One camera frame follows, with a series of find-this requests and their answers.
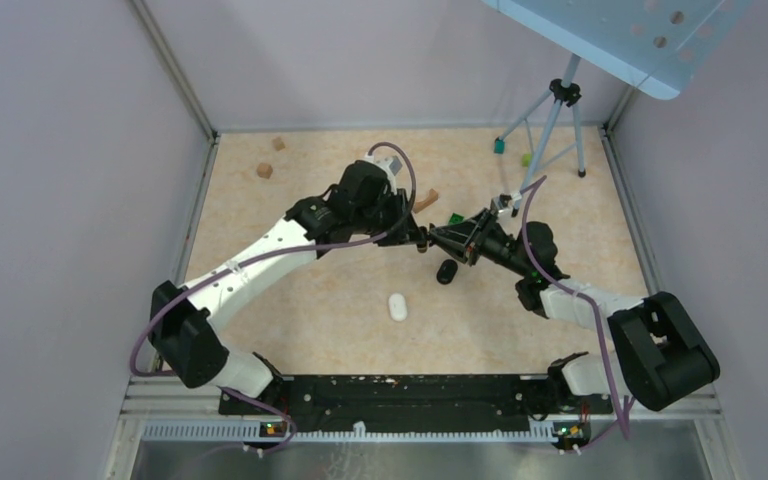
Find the black earbud charging case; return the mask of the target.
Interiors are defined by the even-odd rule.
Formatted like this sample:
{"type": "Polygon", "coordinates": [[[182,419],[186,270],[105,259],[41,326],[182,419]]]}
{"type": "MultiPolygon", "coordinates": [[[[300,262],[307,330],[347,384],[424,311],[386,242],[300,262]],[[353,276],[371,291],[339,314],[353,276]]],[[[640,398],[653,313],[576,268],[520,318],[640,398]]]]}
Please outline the black earbud charging case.
{"type": "Polygon", "coordinates": [[[452,259],[444,260],[436,272],[436,281],[441,285],[451,284],[457,275],[458,269],[459,263],[457,261],[452,259]]]}

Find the white earbud charging case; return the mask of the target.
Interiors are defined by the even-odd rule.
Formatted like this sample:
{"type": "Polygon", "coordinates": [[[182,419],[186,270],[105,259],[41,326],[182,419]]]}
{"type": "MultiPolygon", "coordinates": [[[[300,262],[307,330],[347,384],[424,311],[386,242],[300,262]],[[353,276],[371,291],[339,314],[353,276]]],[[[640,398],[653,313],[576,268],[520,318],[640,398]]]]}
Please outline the white earbud charging case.
{"type": "Polygon", "coordinates": [[[403,322],[408,317],[408,306],[404,295],[393,293],[388,298],[388,313],[395,322],[403,322]]]}

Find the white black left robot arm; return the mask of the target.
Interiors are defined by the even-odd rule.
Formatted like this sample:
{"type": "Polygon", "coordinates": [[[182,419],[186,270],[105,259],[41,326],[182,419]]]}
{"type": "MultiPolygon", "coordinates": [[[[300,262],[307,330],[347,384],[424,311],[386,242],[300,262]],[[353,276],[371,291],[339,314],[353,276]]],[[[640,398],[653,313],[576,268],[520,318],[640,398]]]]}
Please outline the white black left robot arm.
{"type": "Polygon", "coordinates": [[[401,170],[414,171],[406,158],[368,154],[225,263],[181,286],[156,287],[145,337],[172,375],[190,389],[235,389],[257,413],[274,410],[281,397],[275,372],[255,354],[223,344],[221,332],[259,294],[332,250],[422,245],[425,231],[412,218],[416,191],[396,185],[401,170]]]}

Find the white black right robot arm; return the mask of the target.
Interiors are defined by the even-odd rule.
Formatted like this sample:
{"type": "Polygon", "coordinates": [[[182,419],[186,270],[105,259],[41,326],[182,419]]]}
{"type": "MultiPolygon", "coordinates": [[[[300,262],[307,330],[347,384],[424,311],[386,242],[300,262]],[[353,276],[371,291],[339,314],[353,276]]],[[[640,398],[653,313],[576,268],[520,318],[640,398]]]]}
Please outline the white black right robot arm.
{"type": "Polygon", "coordinates": [[[587,395],[616,393],[661,411],[721,376],[713,350],[673,294],[648,297],[606,292],[571,278],[556,264],[551,227],[527,221],[518,235],[506,232],[489,210],[462,222],[433,226],[430,244],[472,266],[480,259],[509,270],[522,306],[543,318],[602,333],[607,354],[574,354],[546,385],[549,404],[572,412],[587,395]]]}

